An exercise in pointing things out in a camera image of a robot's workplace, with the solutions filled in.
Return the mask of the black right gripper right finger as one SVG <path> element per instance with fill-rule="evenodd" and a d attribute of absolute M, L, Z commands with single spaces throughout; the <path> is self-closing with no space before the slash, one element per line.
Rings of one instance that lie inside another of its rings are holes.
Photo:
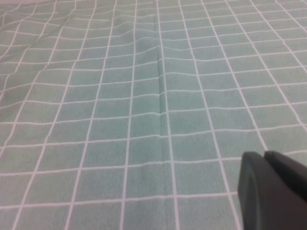
<path fill-rule="evenodd" d="M 264 207 L 307 204 L 307 167 L 276 151 L 266 151 L 264 161 Z"/>

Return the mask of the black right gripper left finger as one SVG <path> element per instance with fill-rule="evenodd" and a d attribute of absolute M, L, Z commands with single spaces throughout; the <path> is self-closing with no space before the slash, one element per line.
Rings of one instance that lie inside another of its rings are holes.
<path fill-rule="evenodd" d="M 264 155 L 244 152 L 238 180 L 238 198 L 245 230 L 305 230 L 307 205 L 264 207 Z"/>

